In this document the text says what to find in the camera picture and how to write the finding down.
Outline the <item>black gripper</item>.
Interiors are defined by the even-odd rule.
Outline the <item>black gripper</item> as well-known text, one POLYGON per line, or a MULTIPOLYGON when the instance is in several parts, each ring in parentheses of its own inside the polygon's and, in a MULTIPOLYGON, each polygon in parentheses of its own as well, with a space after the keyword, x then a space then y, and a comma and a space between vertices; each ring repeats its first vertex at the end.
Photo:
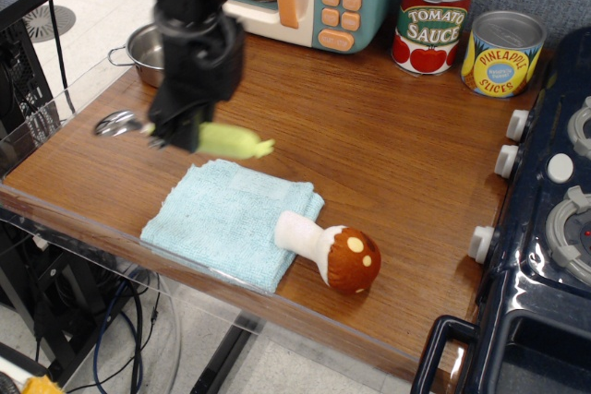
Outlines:
POLYGON ((155 17, 164 55, 163 82, 152 102, 148 146, 171 145, 189 153, 199 148, 203 122, 213 119, 220 101, 229 101, 243 74, 245 31, 226 15, 201 24, 155 17), (157 134, 168 129, 166 140, 157 134))

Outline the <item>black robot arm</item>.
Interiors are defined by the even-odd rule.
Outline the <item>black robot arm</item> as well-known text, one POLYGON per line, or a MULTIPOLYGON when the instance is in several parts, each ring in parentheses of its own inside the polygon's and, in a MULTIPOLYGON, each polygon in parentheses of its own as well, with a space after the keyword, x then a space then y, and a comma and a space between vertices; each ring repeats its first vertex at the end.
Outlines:
POLYGON ((188 152, 202 124, 232 98, 243 74, 245 31, 223 12, 227 0, 156 0, 153 22, 163 43, 163 81, 149 109, 153 136, 188 152))

